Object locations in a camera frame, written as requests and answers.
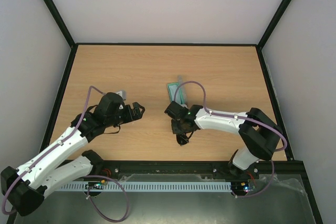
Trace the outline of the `black sunglasses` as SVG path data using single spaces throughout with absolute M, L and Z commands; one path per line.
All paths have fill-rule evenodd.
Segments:
M 190 142 L 190 138 L 193 136 L 194 132 L 183 133 L 183 134 L 177 134 L 176 135 L 176 141 L 180 146 L 186 145 Z

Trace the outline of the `grey glasses case green lining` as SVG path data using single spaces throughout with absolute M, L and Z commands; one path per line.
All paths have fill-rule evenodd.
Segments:
M 184 87 L 179 86 L 183 83 L 181 75 L 177 76 L 177 81 L 166 85 L 170 101 L 175 101 L 179 105 L 187 107 L 187 96 Z

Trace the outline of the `light blue cleaning cloth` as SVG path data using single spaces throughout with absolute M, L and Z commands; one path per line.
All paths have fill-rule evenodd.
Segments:
M 177 89 L 179 87 L 179 84 L 177 82 L 175 83 L 169 83 L 167 84 L 167 90 L 169 93 L 170 101 L 175 101 L 178 104 L 184 104 L 184 98 L 181 93 L 180 89 Z

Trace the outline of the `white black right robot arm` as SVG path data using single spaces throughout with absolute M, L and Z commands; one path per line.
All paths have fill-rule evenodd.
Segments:
M 239 135 L 245 146 L 233 153 L 227 168 L 228 173 L 236 178 L 242 177 L 257 161 L 271 160 L 282 135 L 278 125 L 258 108 L 225 113 L 202 105 L 187 108 L 172 101 L 164 113 L 171 118 L 172 132 L 180 146 L 189 143 L 197 130 L 218 130 Z

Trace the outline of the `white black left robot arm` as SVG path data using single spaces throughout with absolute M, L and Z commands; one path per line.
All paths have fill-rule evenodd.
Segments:
M 2 208 L 9 202 L 21 216 L 27 216 L 61 186 L 80 177 L 99 175 L 103 159 L 93 150 L 83 152 L 66 165 L 63 161 L 107 128 L 120 128 L 143 117 L 142 105 L 124 101 L 123 90 L 104 94 L 98 104 L 85 105 L 62 135 L 37 156 L 17 168 L 5 168 L 1 172 Z

